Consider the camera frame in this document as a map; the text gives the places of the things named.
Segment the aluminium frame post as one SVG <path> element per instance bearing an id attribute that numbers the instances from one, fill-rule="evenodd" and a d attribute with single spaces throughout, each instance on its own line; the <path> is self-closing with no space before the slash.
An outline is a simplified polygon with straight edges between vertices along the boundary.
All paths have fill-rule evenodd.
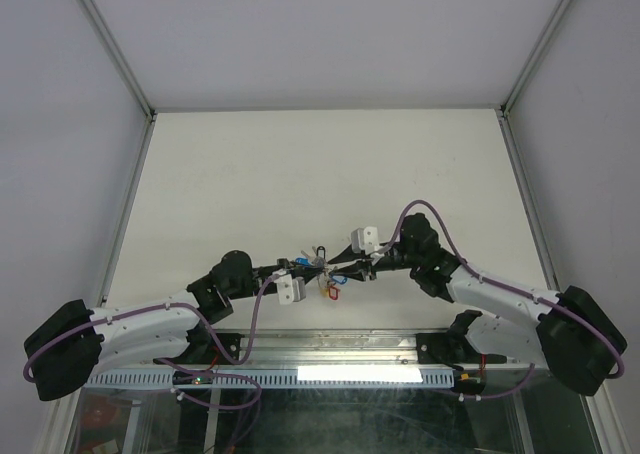
<path id="1" fill-rule="evenodd" d="M 118 45 L 96 1 L 76 1 L 82 9 L 98 41 L 101 43 L 107 56 L 110 58 L 112 64 L 114 65 L 116 72 L 124 82 L 129 93 L 134 98 L 137 106 L 140 108 L 147 119 L 153 120 L 155 118 L 156 111 L 148 100 L 144 89 L 141 87 L 138 79 L 136 78 L 129 62 L 127 61 L 122 49 Z"/>
<path id="2" fill-rule="evenodd" d="M 575 2 L 576 0 L 557 0 L 555 3 L 514 84 L 501 104 L 500 112 L 504 118 L 509 116 L 531 82 Z"/>

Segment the aluminium mounting rail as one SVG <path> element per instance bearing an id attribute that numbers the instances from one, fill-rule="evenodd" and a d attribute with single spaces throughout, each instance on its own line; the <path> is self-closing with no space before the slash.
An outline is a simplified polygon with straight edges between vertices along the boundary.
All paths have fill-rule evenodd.
<path id="1" fill-rule="evenodd" d="M 230 345 L 248 354 L 247 367 L 297 367 L 329 364 L 410 365 L 429 361 L 428 330 L 416 329 L 262 329 L 249 339 L 247 329 L 221 329 L 237 335 Z"/>

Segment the large keyring with yellow grip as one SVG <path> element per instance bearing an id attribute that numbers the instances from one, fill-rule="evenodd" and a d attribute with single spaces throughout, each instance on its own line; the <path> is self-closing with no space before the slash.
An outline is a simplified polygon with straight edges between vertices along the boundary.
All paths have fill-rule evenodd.
<path id="1" fill-rule="evenodd" d="M 311 254 L 302 251 L 301 256 L 297 257 L 296 259 L 307 259 L 314 264 L 322 264 L 325 270 L 316 276 L 319 291 L 324 297 L 330 299 L 331 301 L 339 300 L 341 288 L 344 285 L 334 284 L 329 279 L 329 275 L 332 274 L 332 271 L 329 268 L 329 264 L 327 263 L 327 251 L 324 246 L 313 246 Z"/>

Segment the left aluminium frame post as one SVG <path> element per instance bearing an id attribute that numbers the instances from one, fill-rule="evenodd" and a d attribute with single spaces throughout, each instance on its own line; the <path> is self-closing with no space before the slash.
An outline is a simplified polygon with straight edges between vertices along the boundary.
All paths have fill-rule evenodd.
<path id="1" fill-rule="evenodd" d="M 129 62 L 127 61 L 122 49 L 118 45 L 96 1 L 76 1 L 82 9 L 98 41 L 101 43 L 107 56 L 110 58 L 112 64 L 114 65 L 116 72 L 124 82 L 129 93 L 134 98 L 137 106 L 140 108 L 147 119 L 153 120 L 155 118 L 156 111 L 148 100 L 144 89 L 141 87 L 138 79 L 136 78 Z"/>

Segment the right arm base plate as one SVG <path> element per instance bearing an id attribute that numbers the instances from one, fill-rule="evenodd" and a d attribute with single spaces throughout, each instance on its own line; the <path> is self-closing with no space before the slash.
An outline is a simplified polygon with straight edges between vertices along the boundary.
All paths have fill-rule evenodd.
<path id="1" fill-rule="evenodd" d="M 455 363 L 455 349 L 445 333 L 421 332 L 415 335 L 417 360 L 420 364 Z"/>

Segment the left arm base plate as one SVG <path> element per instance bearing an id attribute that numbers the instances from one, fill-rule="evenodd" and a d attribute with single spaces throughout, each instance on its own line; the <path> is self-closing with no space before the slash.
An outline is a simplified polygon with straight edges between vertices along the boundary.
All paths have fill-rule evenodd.
<path id="1" fill-rule="evenodd" d="M 231 358 L 238 360 L 240 358 L 241 341 L 243 335 L 237 332 L 219 333 L 218 345 L 213 339 L 208 338 L 204 344 L 204 351 L 199 357 L 201 364 L 221 366 L 230 365 L 229 360 L 222 354 L 225 351 Z"/>

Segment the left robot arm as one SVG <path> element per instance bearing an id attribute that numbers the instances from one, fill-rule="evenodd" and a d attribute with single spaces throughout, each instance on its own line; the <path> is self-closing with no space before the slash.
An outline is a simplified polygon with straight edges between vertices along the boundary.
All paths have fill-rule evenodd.
<path id="1" fill-rule="evenodd" d="M 305 297 L 322 267 L 280 259 L 255 267 L 239 250 L 226 253 L 203 277 L 160 301 L 119 308 L 89 308 L 81 299 L 57 309 L 24 342 L 24 379 L 42 401 L 65 397 L 110 369 L 169 359 L 198 362 L 209 351 L 214 324 L 235 300 L 269 294 L 287 305 Z"/>

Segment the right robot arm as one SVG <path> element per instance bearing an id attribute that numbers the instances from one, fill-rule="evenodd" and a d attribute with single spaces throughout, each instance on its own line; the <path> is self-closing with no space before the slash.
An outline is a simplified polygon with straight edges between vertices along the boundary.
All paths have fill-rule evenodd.
<path id="1" fill-rule="evenodd" d="M 565 387 L 592 396 L 623 374 L 627 341 L 584 289 L 537 289 L 493 279 L 440 244 L 424 214 L 406 216 L 388 243 L 358 228 L 330 260 L 335 274 L 365 282 L 406 270 L 427 295 L 465 306 L 433 356 L 449 365 L 475 355 L 513 358 L 548 369 Z"/>

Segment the right aluminium frame post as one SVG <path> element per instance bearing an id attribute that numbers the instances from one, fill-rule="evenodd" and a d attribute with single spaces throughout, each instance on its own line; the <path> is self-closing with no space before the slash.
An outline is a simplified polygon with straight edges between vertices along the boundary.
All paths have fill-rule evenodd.
<path id="1" fill-rule="evenodd" d="M 500 112 L 504 118 L 509 116 L 531 82 L 575 2 L 576 0 L 557 0 L 555 3 L 514 84 L 501 104 Z"/>

